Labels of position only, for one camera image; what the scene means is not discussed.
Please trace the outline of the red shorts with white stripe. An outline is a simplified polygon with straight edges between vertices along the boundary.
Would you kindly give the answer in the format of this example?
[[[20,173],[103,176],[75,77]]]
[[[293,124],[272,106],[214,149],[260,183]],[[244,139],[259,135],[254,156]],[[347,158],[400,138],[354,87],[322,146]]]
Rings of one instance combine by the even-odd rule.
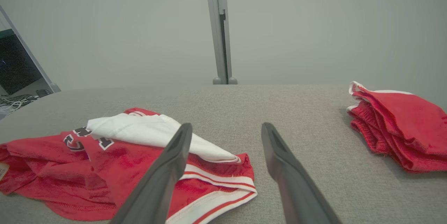
[[[351,82],[351,128],[375,154],[391,157],[410,173],[447,172],[447,114],[415,94],[366,89]]]

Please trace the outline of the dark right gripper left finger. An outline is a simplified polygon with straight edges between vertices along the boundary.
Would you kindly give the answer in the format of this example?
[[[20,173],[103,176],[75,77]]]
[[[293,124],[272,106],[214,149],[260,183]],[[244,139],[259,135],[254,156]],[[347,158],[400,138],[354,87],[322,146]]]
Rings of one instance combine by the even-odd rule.
[[[111,224],[165,224],[175,184],[185,172],[192,125],[180,126],[130,193]]]

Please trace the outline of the grey slanted partition post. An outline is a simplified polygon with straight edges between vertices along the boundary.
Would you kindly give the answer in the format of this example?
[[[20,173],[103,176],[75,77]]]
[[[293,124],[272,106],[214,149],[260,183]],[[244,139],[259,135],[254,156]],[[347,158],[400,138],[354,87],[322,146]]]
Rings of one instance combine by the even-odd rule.
[[[14,34],[18,37],[18,39],[21,42],[21,44],[24,47],[24,49],[27,51],[27,54],[29,55],[30,59],[32,60],[32,62],[34,63],[34,65],[36,66],[38,71],[40,72],[40,74],[43,77],[43,79],[49,85],[51,91],[53,93],[61,92],[61,89],[59,88],[59,86],[56,83],[52,82],[51,79],[48,77],[48,75],[45,73],[45,71],[43,70],[42,66],[40,65],[38,60],[35,58],[34,54],[29,49],[29,46],[24,41],[24,39],[20,35],[19,31],[17,30],[17,28],[15,27],[13,22],[10,20],[10,17],[7,15],[6,11],[4,10],[4,8],[1,5],[0,5],[0,12],[2,13],[2,15],[5,18],[6,22],[10,25],[11,29],[14,31]]]

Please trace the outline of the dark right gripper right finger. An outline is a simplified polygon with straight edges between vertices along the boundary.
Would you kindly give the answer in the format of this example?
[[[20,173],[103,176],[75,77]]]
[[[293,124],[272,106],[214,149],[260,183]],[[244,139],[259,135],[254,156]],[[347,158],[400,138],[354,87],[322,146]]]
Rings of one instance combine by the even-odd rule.
[[[277,183],[286,224],[342,224],[272,123],[262,124],[267,170]]]

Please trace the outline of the red and white jersey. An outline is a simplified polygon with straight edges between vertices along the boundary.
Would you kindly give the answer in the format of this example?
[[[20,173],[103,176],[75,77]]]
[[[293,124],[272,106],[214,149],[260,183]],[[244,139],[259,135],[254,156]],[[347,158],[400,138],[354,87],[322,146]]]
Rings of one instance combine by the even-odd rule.
[[[0,144],[0,192],[41,200],[71,220],[112,219],[179,128],[164,114],[131,108],[59,135]],[[166,224],[207,224],[257,195],[246,153],[192,134]]]

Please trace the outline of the dark screen panel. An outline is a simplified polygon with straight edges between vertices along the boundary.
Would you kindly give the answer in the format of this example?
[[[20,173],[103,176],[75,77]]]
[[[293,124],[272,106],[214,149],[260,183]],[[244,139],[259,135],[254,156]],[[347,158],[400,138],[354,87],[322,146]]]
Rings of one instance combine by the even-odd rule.
[[[0,31],[0,86],[13,94],[42,78],[12,29]]]

